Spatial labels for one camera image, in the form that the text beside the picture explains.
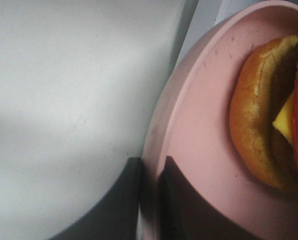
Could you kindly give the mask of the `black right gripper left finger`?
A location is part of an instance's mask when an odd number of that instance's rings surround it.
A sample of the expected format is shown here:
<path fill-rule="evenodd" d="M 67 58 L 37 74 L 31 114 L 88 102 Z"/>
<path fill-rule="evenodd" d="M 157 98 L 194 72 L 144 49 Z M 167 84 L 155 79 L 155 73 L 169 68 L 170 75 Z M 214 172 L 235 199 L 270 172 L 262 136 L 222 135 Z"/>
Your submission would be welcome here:
<path fill-rule="evenodd" d="M 141 186 L 141 159 L 132 157 L 106 195 L 54 240 L 135 240 Z"/>

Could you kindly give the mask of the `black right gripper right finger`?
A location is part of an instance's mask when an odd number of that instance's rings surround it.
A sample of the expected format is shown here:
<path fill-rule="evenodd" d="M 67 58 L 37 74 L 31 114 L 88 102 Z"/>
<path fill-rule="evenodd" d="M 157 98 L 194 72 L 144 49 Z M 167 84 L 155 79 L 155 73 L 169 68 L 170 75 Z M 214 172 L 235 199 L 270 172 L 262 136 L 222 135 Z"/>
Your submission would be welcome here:
<path fill-rule="evenodd" d="M 298 191 L 260 182 L 239 161 L 183 173 L 167 156 L 159 185 L 164 240 L 298 240 Z"/>

